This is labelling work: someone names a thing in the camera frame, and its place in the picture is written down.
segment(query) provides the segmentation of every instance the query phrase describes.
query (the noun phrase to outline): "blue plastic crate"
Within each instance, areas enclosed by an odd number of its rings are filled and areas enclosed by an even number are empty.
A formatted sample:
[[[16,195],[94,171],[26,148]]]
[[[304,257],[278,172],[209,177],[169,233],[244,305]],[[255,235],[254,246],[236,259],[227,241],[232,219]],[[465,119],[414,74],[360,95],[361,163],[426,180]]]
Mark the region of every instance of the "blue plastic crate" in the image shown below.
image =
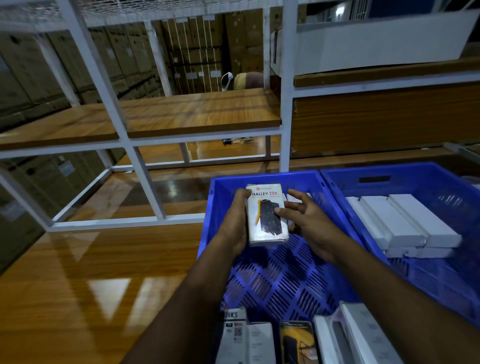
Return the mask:
[[[322,170],[364,246],[416,287],[480,327],[480,191],[435,163]],[[463,241],[447,259],[387,259],[345,197],[412,194]]]
[[[309,192],[332,221],[360,241],[320,173],[308,170],[213,178],[210,183],[204,228],[198,256],[216,234],[238,188],[247,184],[280,183],[282,191]],[[337,269],[315,256],[305,240],[290,240],[273,249],[250,248],[238,257],[228,280],[222,308],[246,307],[250,321],[311,320],[331,314],[340,300],[358,298]]]

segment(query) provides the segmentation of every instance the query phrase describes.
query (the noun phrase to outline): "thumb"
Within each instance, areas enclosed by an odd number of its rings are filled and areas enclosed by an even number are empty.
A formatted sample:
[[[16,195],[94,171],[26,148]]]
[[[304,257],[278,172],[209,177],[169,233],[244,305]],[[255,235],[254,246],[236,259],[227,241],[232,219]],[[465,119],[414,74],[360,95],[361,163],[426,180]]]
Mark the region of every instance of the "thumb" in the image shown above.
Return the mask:
[[[289,208],[275,207],[274,212],[281,218],[293,221],[295,225],[302,226],[305,217],[298,211],[291,210]]]

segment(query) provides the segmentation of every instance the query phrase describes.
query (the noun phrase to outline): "crate handle slot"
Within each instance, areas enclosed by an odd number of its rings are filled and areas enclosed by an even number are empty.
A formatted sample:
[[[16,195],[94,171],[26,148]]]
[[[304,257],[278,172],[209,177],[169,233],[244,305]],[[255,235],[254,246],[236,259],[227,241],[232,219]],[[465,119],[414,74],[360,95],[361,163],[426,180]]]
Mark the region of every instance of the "crate handle slot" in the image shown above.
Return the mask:
[[[360,177],[359,183],[389,182],[391,176]]]

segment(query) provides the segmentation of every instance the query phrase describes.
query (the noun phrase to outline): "white metal frame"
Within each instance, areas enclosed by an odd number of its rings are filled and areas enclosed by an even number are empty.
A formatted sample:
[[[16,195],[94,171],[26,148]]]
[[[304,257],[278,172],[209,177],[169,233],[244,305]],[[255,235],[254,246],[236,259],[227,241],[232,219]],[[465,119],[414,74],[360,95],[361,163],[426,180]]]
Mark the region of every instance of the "white metal frame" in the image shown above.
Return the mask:
[[[11,2],[10,0],[0,0],[0,6]],[[227,162],[244,162],[257,160],[280,159],[280,171],[288,171],[290,158],[290,134],[292,124],[292,108],[293,99],[300,97],[312,97],[322,95],[334,95],[343,93],[365,92],[373,90],[386,90],[392,88],[416,87],[426,85],[451,84],[460,82],[472,82],[480,80],[480,72],[462,72],[452,74],[430,75],[424,77],[397,78],[379,81],[366,81],[360,83],[325,85],[314,87],[294,87],[294,53],[293,47],[296,37],[297,26],[297,7],[299,3],[315,2],[315,0],[288,0],[285,3],[282,0],[242,0],[231,3],[219,3],[218,5],[208,5],[192,9],[178,9],[173,11],[150,12],[148,14],[135,14],[135,16],[111,16],[111,17],[87,17],[84,19],[81,15],[80,8],[76,0],[56,0],[60,8],[63,20],[60,23],[47,24],[45,22],[34,24],[33,30],[20,26],[18,23],[9,23],[0,20],[0,30],[6,30],[9,26],[13,26],[18,31],[23,32],[39,32],[51,31],[56,29],[68,28],[72,34],[75,43],[80,50],[87,69],[95,82],[95,86],[102,98],[107,112],[112,119],[112,123],[119,135],[118,140],[82,143],[66,146],[48,146],[37,148],[26,148],[0,151],[0,159],[16,158],[26,156],[38,156],[45,154],[57,154],[65,152],[81,152],[87,150],[96,150],[102,160],[105,170],[98,175],[82,192],[80,192],[71,202],[68,203],[54,218],[50,218],[42,210],[42,208],[25,192],[25,190],[12,178],[12,176],[4,169],[0,169],[0,183],[7,191],[33,216],[33,218],[46,231],[74,231],[74,230],[91,230],[106,229],[120,227],[135,226],[153,226],[153,225],[170,225],[183,223],[203,222],[204,214],[185,214],[172,215],[165,214],[160,198],[155,190],[154,184],[150,178],[149,169],[159,168],[176,168],[185,166],[201,166],[211,164],[224,164]],[[172,95],[168,77],[166,74],[165,64],[163,60],[162,50],[156,39],[155,30],[150,21],[168,18],[177,18],[185,16],[214,14],[221,12],[242,11],[248,9],[263,9],[264,19],[264,85],[269,88],[270,81],[270,7],[284,5],[283,15],[283,59],[282,59],[282,93],[281,93],[281,110],[280,116],[282,125],[280,127],[235,130],[230,132],[213,132],[213,133],[196,133],[183,134],[152,138],[130,139],[127,134],[128,125],[125,122],[125,116],[121,110],[113,87],[109,81],[108,74],[100,59],[98,50],[88,32],[87,26],[101,26],[112,24],[124,24],[129,22],[143,21],[149,35],[150,46],[154,55],[156,66],[160,74],[162,86],[167,97]],[[65,70],[58,60],[51,46],[40,35],[36,36],[37,43],[42,50],[47,63],[51,67],[55,77],[65,95],[70,100],[72,106],[78,105],[78,99],[73,91]],[[281,136],[280,153],[271,153],[271,135]],[[265,136],[265,154],[254,156],[242,156],[235,158],[212,158],[191,160],[186,143],[235,138],[242,136]],[[164,163],[145,163],[139,147],[178,143],[182,152],[183,160],[164,162]],[[124,148],[131,160],[130,165],[113,165],[106,149]],[[87,220],[87,221],[71,221],[65,222],[71,208],[76,205],[89,191],[99,183],[102,183],[113,172],[135,171],[139,182],[152,206],[154,216],[141,218],[114,218],[105,220]]]

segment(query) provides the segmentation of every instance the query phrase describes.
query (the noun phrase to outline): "person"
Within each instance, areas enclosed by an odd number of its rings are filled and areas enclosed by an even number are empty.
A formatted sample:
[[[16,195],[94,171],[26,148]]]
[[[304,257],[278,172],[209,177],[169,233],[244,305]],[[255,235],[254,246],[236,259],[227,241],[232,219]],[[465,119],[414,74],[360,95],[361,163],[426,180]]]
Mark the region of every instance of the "person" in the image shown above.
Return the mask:
[[[239,189],[218,233],[122,364],[202,363],[235,258],[247,242]],[[480,363],[480,331],[397,275],[342,232],[306,194],[276,213],[349,280],[405,363]]]

